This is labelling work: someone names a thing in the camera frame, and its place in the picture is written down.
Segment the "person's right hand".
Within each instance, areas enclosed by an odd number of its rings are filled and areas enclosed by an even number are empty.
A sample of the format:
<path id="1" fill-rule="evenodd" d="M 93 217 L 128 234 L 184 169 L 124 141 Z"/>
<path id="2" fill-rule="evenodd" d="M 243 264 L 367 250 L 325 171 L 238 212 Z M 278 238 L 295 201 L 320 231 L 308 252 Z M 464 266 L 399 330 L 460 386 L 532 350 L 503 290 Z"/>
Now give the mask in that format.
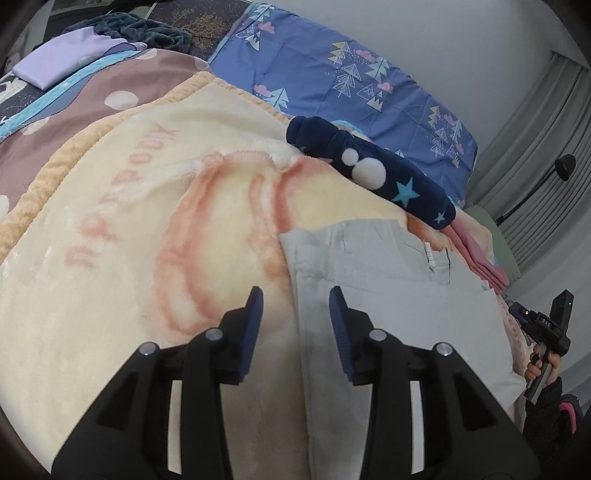
<path id="1" fill-rule="evenodd" d="M 542 355 L 540 344 L 534 347 L 533 352 L 530 356 L 530 361 L 527 364 L 526 370 L 524 372 L 526 385 L 530 386 L 534 380 L 541 378 L 543 376 L 543 368 L 546 364 L 550 365 L 551 369 L 546 379 L 546 384 L 545 388 L 543 389 L 543 392 L 558 392 L 559 394 L 561 394 L 562 379 L 560 377 L 560 373 L 562 367 L 562 358 L 558 354 L 550 350 L 548 350 L 545 355 Z"/>

